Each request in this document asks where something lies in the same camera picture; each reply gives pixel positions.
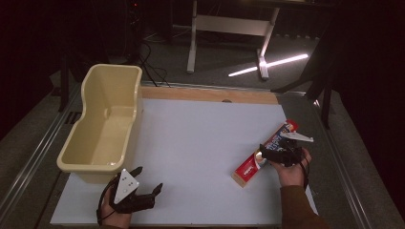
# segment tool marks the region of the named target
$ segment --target yellow plastic bin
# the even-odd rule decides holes
[[[136,66],[94,65],[83,80],[83,113],[63,146],[57,166],[88,183],[106,183],[123,168],[133,169],[142,112]]]

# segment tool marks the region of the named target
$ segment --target bright white light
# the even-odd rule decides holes
[[[287,59],[278,60],[278,61],[275,61],[275,62],[268,63],[268,64],[266,64],[266,68],[276,66],[276,65],[286,64],[288,62],[292,62],[292,61],[300,60],[300,59],[305,59],[305,58],[308,58],[307,54],[300,54],[300,55],[297,55],[297,56],[293,56],[291,58],[287,58]],[[257,67],[253,67],[253,68],[245,69],[245,70],[238,71],[238,72],[235,72],[235,73],[231,73],[228,76],[235,76],[235,75],[238,75],[238,74],[250,73],[250,72],[253,72],[253,71],[256,71],[256,70],[257,70]]]

